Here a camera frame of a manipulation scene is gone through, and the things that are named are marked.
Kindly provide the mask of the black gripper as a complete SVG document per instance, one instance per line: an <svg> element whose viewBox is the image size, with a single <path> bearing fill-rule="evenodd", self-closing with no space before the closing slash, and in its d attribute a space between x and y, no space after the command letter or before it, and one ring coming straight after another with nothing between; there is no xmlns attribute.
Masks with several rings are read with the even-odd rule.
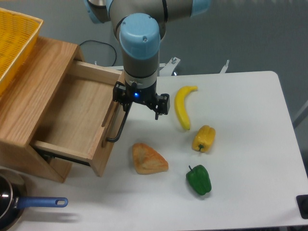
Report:
<svg viewBox="0 0 308 231"><path fill-rule="evenodd" d="M132 102L146 105L150 110L155 111L155 120L158 120L160 115L168 115L170 109L169 94L157 95L156 83L140 89L136 84L131 86L117 81L113 88L113 101L122 105L125 112L130 109Z"/></svg>

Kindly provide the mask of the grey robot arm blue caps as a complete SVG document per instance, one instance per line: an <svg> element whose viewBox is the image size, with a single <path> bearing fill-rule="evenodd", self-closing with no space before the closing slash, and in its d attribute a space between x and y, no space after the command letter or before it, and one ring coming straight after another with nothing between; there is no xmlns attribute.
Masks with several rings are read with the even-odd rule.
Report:
<svg viewBox="0 0 308 231"><path fill-rule="evenodd" d="M123 58L124 83L116 82L113 101L127 112L132 103L146 105L155 116L167 115L168 94L158 95L156 82L166 23L205 13L209 0L86 0L93 23L111 22Z"/></svg>

